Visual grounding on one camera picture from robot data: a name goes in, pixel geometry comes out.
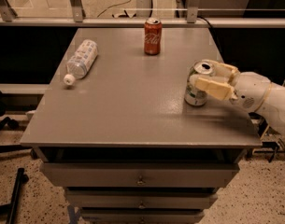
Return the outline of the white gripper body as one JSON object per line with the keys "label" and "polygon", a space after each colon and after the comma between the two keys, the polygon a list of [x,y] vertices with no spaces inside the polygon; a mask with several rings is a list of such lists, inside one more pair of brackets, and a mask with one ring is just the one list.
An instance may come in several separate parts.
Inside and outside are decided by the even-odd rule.
{"label": "white gripper body", "polygon": [[232,105],[251,113],[258,109],[263,102],[271,85],[271,81],[254,72],[243,72],[235,80],[235,99]]}

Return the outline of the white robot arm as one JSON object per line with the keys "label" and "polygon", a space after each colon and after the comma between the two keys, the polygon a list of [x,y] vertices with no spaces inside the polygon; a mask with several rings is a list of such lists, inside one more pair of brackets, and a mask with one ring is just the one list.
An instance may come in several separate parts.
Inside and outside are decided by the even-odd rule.
{"label": "white robot arm", "polygon": [[218,100],[262,116],[268,125],[285,135],[285,87],[254,72],[212,60],[201,60],[192,67],[187,90],[204,92]]}

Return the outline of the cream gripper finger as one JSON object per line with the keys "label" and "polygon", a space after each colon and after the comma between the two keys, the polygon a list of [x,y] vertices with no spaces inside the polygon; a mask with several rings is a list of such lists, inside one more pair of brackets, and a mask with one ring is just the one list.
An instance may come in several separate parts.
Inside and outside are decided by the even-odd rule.
{"label": "cream gripper finger", "polygon": [[227,77],[233,78],[240,74],[237,67],[227,64],[221,63],[213,60],[201,60],[200,63],[209,65],[213,68],[213,75],[216,77]]}
{"label": "cream gripper finger", "polygon": [[192,86],[218,100],[236,100],[235,88],[227,77],[211,77],[206,75],[191,75],[189,81]]}

